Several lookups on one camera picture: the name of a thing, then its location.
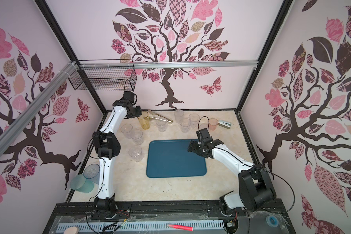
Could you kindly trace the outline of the amber yellow tall glass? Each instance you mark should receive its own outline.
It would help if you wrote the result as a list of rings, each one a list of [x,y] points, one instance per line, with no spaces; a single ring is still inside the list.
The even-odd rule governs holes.
[[[148,130],[150,128],[150,118],[147,111],[142,111],[141,115],[137,117],[143,130]]]

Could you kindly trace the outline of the grey blue plastic cup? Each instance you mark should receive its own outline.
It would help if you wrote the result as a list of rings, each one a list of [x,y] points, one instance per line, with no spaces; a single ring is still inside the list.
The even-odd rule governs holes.
[[[88,165],[83,172],[83,176],[87,180],[99,185],[100,165],[96,163]]]

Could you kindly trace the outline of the green plastic cup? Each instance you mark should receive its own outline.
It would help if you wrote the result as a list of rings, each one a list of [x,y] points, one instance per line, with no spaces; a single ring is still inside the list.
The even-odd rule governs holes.
[[[94,189],[94,183],[86,179],[84,175],[77,175],[71,180],[70,188],[81,193],[89,193]]]

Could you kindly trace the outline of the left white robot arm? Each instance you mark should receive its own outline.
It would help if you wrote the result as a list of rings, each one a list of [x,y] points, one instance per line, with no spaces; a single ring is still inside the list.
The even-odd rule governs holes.
[[[121,144],[116,137],[124,119],[132,119],[141,115],[140,106],[136,106],[137,96],[132,91],[125,91],[121,99],[112,105],[109,115],[102,128],[92,135],[92,143],[99,159],[99,190],[94,198],[94,209],[106,219],[116,216],[118,208],[115,203],[113,186],[114,162],[120,154]]]

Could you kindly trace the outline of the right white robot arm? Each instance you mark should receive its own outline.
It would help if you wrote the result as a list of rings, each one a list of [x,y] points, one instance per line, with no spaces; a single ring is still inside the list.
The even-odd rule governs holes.
[[[254,212],[276,199],[269,172],[263,165],[253,164],[238,156],[221,140],[214,140],[206,128],[196,131],[196,135],[198,140],[190,141],[188,152],[221,162],[238,178],[238,190],[220,197],[225,212],[236,208]]]

